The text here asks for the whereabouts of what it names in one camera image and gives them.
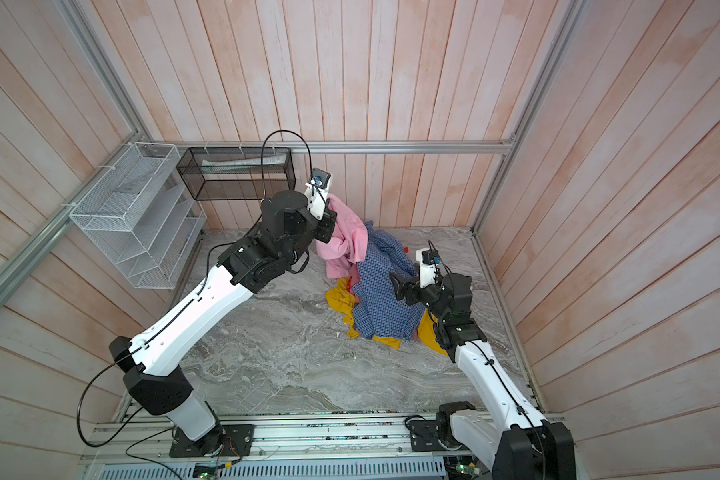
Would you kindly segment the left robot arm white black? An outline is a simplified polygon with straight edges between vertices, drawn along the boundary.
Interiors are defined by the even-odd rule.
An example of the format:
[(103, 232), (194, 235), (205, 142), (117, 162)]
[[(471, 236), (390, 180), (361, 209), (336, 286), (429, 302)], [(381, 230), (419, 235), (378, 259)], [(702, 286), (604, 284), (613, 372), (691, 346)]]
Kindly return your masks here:
[(165, 416), (202, 456), (219, 453), (224, 428), (195, 394), (180, 362), (220, 320), (280, 276), (308, 265), (313, 242), (330, 241), (336, 214), (323, 188), (266, 197), (261, 217), (227, 245), (205, 278), (154, 325), (110, 344), (129, 395), (149, 414)]

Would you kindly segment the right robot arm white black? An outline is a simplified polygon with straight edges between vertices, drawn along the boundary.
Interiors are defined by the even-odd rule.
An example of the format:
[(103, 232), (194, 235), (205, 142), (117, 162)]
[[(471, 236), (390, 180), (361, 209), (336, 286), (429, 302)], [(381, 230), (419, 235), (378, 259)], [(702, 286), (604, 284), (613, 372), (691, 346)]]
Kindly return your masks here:
[(470, 380), (491, 417), (484, 420), (468, 402), (443, 404), (439, 441), (470, 450), (493, 479), (575, 479), (570, 430), (534, 407), (500, 364), (472, 318), (471, 278), (435, 272), (405, 279), (392, 273), (390, 280), (397, 300), (421, 304), (434, 315), (436, 342)]

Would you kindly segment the pink cloth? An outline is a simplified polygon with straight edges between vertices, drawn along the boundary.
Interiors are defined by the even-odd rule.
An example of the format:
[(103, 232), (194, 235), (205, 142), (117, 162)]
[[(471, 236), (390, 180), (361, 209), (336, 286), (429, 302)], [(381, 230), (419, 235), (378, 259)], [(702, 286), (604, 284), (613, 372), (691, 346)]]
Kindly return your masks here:
[(330, 279), (352, 275), (352, 268), (366, 258), (368, 231), (360, 217), (336, 195), (327, 197), (328, 207), (337, 214), (336, 224), (327, 243), (317, 242), (316, 251), (325, 262)]

